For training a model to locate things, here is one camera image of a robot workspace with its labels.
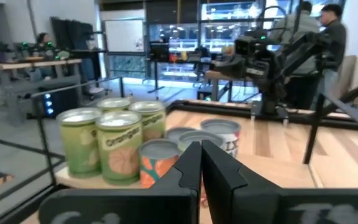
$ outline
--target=orange slice illustration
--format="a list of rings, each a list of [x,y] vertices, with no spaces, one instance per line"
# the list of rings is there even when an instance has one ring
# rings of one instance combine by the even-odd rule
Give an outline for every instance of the orange slice illustration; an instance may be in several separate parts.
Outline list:
[[[157,161],[155,165],[155,171],[159,177],[162,177],[164,174],[168,172],[172,165],[175,163],[175,159],[164,159]]]
[[[109,167],[122,175],[135,174],[139,170],[139,154],[136,148],[121,147],[109,153]]]
[[[155,182],[153,177],[144,170],[140,170],[140,181],[142,182],[142,186],[144,188],[151,187]]]

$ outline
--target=cable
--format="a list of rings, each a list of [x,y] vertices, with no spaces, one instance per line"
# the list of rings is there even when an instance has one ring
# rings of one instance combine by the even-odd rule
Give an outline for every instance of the cable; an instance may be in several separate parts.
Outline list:
[[[257,20],[259,21],[260,19],[261,19],[261,17],[263,16],[264,17],[264,15],[265,15],[265,11],[267,10],[267,9],[274,9],[274,8],[277,8],[277,9],[279,9],[280,11],[282,11],[283,12],[283,14],[284,14],[284,27],[282,27],[282,29],[283,29],[283,31],[281,32],[281,34],[280,34],[280,37],[282,37],[282,35],[284,34],[284,32],[285,32],[285,29],[287,28],[287,21],[288,21],[288,17],[287,17],[287,13],[285,12],[285,10],[282,8],[282,7],[280,7],[280,6],[269,6],[269,7],[266,7],[260,14],[259,14],[259,16],[257,17]],[[262,28],[263,28],[263,23],[265,22],[265,18],[263,18],[262,19]]]

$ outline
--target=can lid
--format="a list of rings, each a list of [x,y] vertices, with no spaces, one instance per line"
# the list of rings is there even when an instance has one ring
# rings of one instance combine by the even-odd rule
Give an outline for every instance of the can lid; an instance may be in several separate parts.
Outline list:
[[[207,119],[201,122],[201,129],[215,134],[232,134],[240,131],[241,125],[225,119]]]
[[[187,127],[177,127],[177,128],[171,128],[167,131],[165,134],[165,137],[169,140],[172,140],[174,142],[179,141],[179,137],[182,134],[185,134],[188,131],[196,131],[194,128],[187,128]]]
[[[179,137],[179,143],[183,144],[186,148],[193,142],[200,142],[202,140],[210,140],[213,144],[221,147],[224,139],[214,133],[207,131],[188,131]]]
[[[136,111],[139,113],[153,113],[163,110],[164,108],[164,104],[159,101],[140,101],[135,102],[129,106],[131,111]]]
[[[135,124],[142,119],[140,114],[133,111],[112,111],[103,114],[96,120],[101,127],[113,128]]]
[[[149,159],[169,159],[180,153],[177,143],[168,139],[150,140],[139,148],[139,154]]]
[[[131,101],[127,98],[108,98],[98,102],[100,108],[117,108],[130,105]]]
[[[66,124],[78,124],[85,121],[94,121],[102,112],[97,108],[77,108],[64,111],[57,116],[57,120]]]

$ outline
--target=canned food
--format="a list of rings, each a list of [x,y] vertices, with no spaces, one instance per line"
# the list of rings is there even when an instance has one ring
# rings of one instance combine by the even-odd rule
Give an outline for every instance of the canned food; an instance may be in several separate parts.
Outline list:
[[[225,119],[208,119],[200,124],[201,129],[221,136],[224,141],[223,149],[236,158],[239,150],[238,142],[241,125]]]
[[[95,120],[101,114],[96,108],[78,108],[57,116],[68,170],[73,177],[100,174]]]
[[[187,127],[171,128],[165,133],[165,138],[174,142],[179,142],[179,137],[188,131],[196,131],[196,129]]]
[[[221,136],[207,131],[188,131],[179,137],[179,150],[184,152],[193,141],[201,143],[202,140],[210,140],[220,148],[224,146],[224,139]]]
[[[132,111],[113,111],[96,120],[102,177],[107,183],[129,185],[139,180],[141,119]]]
[[[165,107],[161,102],[136,102],[129,106],[129,110],[142,115],[143,142],[163,138],[165,134]]]
[[[140,182],[144,188],[149,188],[176,163],[180,151],[173,141],[154,139],[143,143],[139,154],[141,158]]]
[[[108,98],[98,102],[96,105],[103,113],[110,111],[121,111],[128,109],[131,104],[128,98]]]

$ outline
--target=workbench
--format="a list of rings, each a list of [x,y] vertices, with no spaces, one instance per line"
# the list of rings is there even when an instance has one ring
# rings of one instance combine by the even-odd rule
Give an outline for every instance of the workbench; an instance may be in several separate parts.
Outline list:
[[[205,73],[205,80],[211,80],[211,84],[212,84],[212,95],[211,95],[211,100],[212,101],[218,101],[218,92],[219,92],[219,80],[227,80],[229,82],[231,82],[230,84],[230,88],[228,90],[229,94],[228,94],[228,100],[231,100],[231,96],[232,96],[232,82],[233,81],[244,81],[240,80],[240,79],[235,79],[235,78],[231,78],[231,77],[227,77],[225,75],[223,75],[220,72],[217,71],[212,71],[209,70]]]
[[[229,109],[249,109],[249,104],[188,100],[197,105],[225,106]],[[299,110],[305,116],[313,111]],[[218,114],[173,110],[167,116],[166,129],[174,127],[200,128],[200,122],[211,118],[230,119],[241,125],[237,160],[262,177],[283,188],[358,188],[358,131],[320,127],[314,145],[312,161],[302,164],[310,126],[274,121],[252,121],[248,118]],[[331,113],[328,118],[347,119],[346,114]],[[63,168],[55,174],[58,184],[80,189],[118,189],[102,178],[76,179]],[[139,183],[126,186],[140,188]],[[36,224],[37,214],[25,224]],[[208,207],[201,207],[200,223],[211,224]]]
[[[35,93],[40,87],[45,85],[56,85],[59,83],[80,84],[79,63],[81,63],[81,59],[34,63],[0,63],[0,89],[2,92],[1,97],[4,100],[4,103],[0,105],[0,110],[7,112],[9,120],[13,125],[21,124],[24,121],[21,103],[24,103],[26,100],[19,99],[18,96],[26,93]],[[74,74],[65,77],[61,66],[68,64],[74,65]],[[17,71],[20,69],[39,67],[55,67],[57,77],[38,82],[28,82],[24,79],[14,82],[11,80],[11,77],[18,77]]]

